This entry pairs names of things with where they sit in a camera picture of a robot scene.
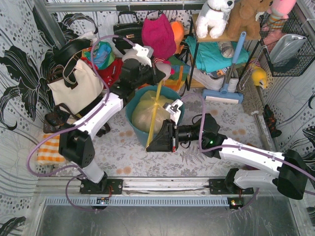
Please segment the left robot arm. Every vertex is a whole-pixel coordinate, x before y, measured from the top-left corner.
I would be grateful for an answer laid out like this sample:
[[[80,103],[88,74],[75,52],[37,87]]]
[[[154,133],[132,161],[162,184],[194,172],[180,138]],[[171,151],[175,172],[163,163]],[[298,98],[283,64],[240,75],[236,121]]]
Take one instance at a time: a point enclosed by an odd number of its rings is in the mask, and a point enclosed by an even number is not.
[[[165,79],[161,63],[141,65],[136,59],[123,62],[118,81],[104,98],[83,118],[68,125],[60,134],[59,154],[76,164],[83,176],[94,184],[106,182],[107,175],[94,160],[93,139],[101,127],[122,110],[133,92],[143,84],[156,85]]]

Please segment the yellow trash bag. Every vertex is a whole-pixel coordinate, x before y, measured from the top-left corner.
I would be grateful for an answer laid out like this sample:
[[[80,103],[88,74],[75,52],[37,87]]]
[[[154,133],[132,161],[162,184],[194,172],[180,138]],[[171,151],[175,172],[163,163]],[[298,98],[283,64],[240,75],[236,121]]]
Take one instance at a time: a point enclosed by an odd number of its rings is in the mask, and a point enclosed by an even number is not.
[[[149,90],[145,92],[132,113],[133,126],[148,133],[148,137],[145,139],[145,147],[150,144],[153,135],[160,131],[163,121],[170,118],[170,113],[166,111],[164,105],[166,103],[172,104],[174,100],[160,94],[162,84],[163,82],[158,84],[156,91]]]

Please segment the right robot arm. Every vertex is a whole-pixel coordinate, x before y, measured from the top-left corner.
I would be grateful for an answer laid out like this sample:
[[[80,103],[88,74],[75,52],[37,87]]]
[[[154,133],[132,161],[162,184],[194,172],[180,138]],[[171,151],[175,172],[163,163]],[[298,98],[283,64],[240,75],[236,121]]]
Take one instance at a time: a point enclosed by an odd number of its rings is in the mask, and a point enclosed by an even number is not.
[[[210,114],[206,114],[204,118],[198,115],[198,118],[191,125],[181,126],[170,119],[164,120],[159,133],[147,145],[146,151],[175,152],[180,143],[190,143],[200,138],[204,155],[236,161],[251,168],[229,170],[224,180],[228,192],[239,192],[247,188],[276,188],[288,198],[303,199],[310,173],[298,152],[271,152],[242,144],[220,134],[220,126]]]

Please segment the teal trash bin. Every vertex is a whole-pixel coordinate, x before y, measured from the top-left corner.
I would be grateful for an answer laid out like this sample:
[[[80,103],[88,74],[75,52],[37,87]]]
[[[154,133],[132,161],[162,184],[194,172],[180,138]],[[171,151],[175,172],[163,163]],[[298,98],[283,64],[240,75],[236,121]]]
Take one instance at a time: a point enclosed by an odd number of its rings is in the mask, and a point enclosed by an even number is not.
[[[157,88],[158,88],[157,86],[147,86],[147,87],[143,87],[139,89],[138,91],[135,92],[135,96],[126,105],[126,118],[129,124],[131,125],[131,127],[133,128],[138,141],[143,147],[146,146],[149,133],[139,130],[137,127],[135,127],[132,124],[132,114],[133,114],[134,109],[138,105],[139,100],[142,97],[142,95],[146,93],[147,91],[151,91],[151,90],[157,91]],[[160,95],[163,95],[166,98],[171,99],[171,100],[176,100],[176,99],[181,100],[181,96],[176,91],[168,87],[164,87],[164,86],[162,86],[161,88]]]

